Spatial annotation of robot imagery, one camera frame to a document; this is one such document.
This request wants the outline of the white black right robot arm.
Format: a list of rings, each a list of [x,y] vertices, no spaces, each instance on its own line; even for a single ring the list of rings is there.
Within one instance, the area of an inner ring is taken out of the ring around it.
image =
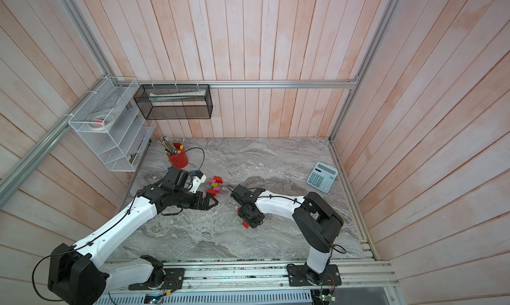
[[[239,204],[238,216],[245,227],[262,225],[267,215],[294,220],[309,244],[306,269],[313,274],[325,272],[344,220],[318,193],[285,196],[238,185],[231,190],[231,197]]]

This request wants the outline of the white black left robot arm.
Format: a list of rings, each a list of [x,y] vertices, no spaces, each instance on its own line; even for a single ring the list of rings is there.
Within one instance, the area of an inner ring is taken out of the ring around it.
[[[164,178],[140,189],[126,208],[74,245],[61,244],[49,260],[48,289],[67,304],[94,304],[103,294],[128,285],[158,289],[165,284],[163,263],[150,255],[106,265],[108,257],[133,232],[168,207],[207,211],[218,205],[200,192],[200,172],[171,167]]]

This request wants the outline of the red lego brick base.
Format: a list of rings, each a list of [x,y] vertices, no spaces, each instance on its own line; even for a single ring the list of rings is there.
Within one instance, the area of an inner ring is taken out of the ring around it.
[[[207,193],[207,194],[210,194],[210,195],[211,195],[211,196],[213,196],[213,197],[215,197],[215,196],[217,195],[217,192],[216,192],[216,190],[214,190],[214,189],[208,189],[208,190],[206,191],[206,193]]]

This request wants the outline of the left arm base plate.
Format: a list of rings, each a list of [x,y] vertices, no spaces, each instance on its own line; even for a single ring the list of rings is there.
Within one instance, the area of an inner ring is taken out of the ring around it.
[[[182,288],[184,268],[155,269],[148,281],[128,286],[128,290],[170,290]]]

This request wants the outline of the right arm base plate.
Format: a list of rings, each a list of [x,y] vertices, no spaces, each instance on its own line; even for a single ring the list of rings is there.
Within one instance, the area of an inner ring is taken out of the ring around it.
[[[340,286],[342,284],[337,265],[329,264],[324,272],[316,273],[307,265],[288,264],[286,266],[290,286]]]

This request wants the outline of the red curved lego brick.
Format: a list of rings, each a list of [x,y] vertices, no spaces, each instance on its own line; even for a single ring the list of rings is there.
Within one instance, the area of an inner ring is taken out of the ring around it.
[[[222,184],[223,183],[223,179],[221,177],[218,177],[218,176],[215,176],[213,178],[214,180],[214,183],[218,183],[218,184]]]

